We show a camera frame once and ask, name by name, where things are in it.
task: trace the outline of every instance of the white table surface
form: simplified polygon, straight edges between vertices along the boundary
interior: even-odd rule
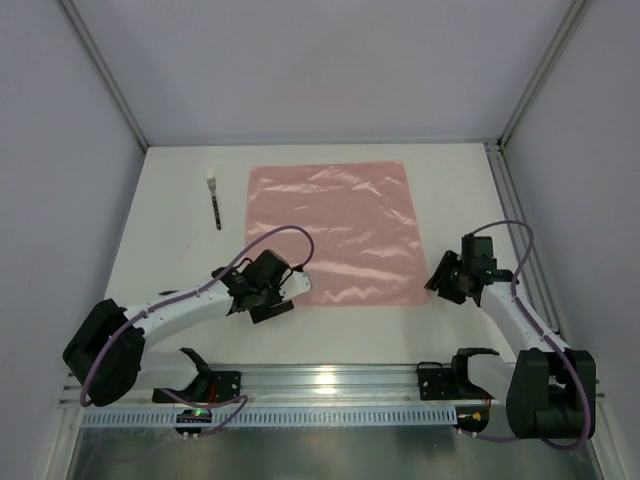
[[[254,166],[403,160],[431,274],[475,227],[503,218],[482,144],[157,147],[142,175],[107,289],[119,305],[195,285],[244,246],[247,183]],[[205,175],[214,168],[222,231]],[[506,228],[493,229],[501,268],[515,269]],[[253,325],[248,314],[215,319],[154,350],[194,348],[220,363],[416,363],[448,361],[460,347],[513,355],[472,301],[431,295],[419,307],[296,307]]]

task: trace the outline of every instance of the white wall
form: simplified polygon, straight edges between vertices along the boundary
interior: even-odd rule
[[[577,347],[640,478],[640,3],[595,1],[509,145]]]
[[[153,145],[497,137],[570,0],[76,0]]]
[[[0,15],[0,477],[48,447],[61,355],[104,294],[142,152],[56,2]]]

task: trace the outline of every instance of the black clamp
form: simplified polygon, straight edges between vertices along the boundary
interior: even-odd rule
[[[193,349],[181,348],[180,351],[193,361],[198,375],[187,388],[180,392],[173,392],[178,397],[197,403],[221,403],[240,395],[241,372],[214,372]],[[160,389],[153,391],[151,401],[153,403],[176,403]]]
[[[490,348],[461,348],[446,366],[438,362],[420,362],[416,366],[420,400],[486,400],[491,396],[469,381],[469,357],[498,355]]]
[[[221,279],[233,297],[229,314],[249,311],[251,321],[260,323],[293,309],[293,302],[284,302],[280,295],[285,273],[292,271],[287,262],[271,250],[263,251],[255,261],[244,262],[247,266],[241,272],[233,268]],[[217,269],[211,275],[215,277],[221,271]]]

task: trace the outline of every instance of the metal frame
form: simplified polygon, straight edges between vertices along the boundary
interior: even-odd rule
[[[149,150],[149,142],[144,136],[136,117],[133,115],[127,100],[125,99],[120,87],[117,82],[113,78],[111,74],[111,70],[107,65],[104,57],[100,53],[98,46],[96,45],[95,40],[91,36],[89,29],[87,28],[78,8],[76,7],[73,0],[57,0],[58,5],[62,9],[62,12],[65,14],[67,21],[69,22],[69,26],[75,33],[76,37],[80,41],[80,44],[84,47],[85,52],[87,53],[89,60],[93,64],[96,72],[100,76],[105,88],[111,95],[113,102],[115,103],[116,108],[122,114],[124,121],[127,123],[129,130],[136,140],[138,141],[138,145],[143,152],[147,152]]]
[[[507,125],[505,126],[499,140],[501,147],[506,146],[509,143],[513,133],[529,111],[531,104],[536,99],[547,78],[549,78],[553,67],[558,63],[560,56],[569,43],[569,40],[582,21],[589,5],[591,5],[591,1],[592,0],[572,0],[571,5],[558,24],[556,31],[553,33],[551,41],[542,54],[540,62],[538,62],[538,65],[533,71],[533,75],[531,75],[527,86],[522,92],[516,107],[509,116]]]
[[[242,393],[248,395],[251,405],[259,407],[482,405],[479,400],[421,401],[416,365],[211,365],[211,368],[242,372]],[[151,394],[151,390],[133,391],[116,405],[157,406],[151,403]],[[69,375],[60,407],[75,409],[79,398],[80,384]]]
[[[83,418],[84,409],[81,407],[58,409],[55,412],[58,434],[46,459],[44,480],[67,478]]]
[[[627,474],[622,459],[618,455],[614,434],[610,426],[610,404],[605,398],[596,402],[597,428],[591,439],[593,457],[600,465],[600,470],[605,479],[626,480]]]
[[[527,222],[520,197],[513,183],[509,165],[500,147],[497,142],[485,143],[484,146],[504,217]],[[522,258],[529,242],[526,231],[523,228],[512,225],[508,229],[516,256],[517,258]],[[529,262],[525,265],[522,276],[531,306],[538,315],[546,320],[552,329],[559,331],[561,322],[558,309],[543,274],[542,264],[536,248],[534,248]]]

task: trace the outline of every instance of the black bracket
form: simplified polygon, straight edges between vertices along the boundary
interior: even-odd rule
[[[213,372],[211,397],[213,403],[226,402],[240,395],[240,372]]]
[[[420,362],[416,366],[420,400],[487,400],[491,396],[469,381],[469,357],[478,354],[498,355],[488,348],[461,348],[450,365],[439,362]]]
[[[416,366],[420,400],[459,400],[460,394],[455,384],[450,366],[437,362],[420,362]]]
[[[214,372],[209,365],[191,348],[181,348],[195,364],[198,375],[181,392],[174,392],[180,398],[198,403],[219,403],[240,395],[240,372]],[[151,397],[153,403],[175,403],[161,389],[155,389]]]

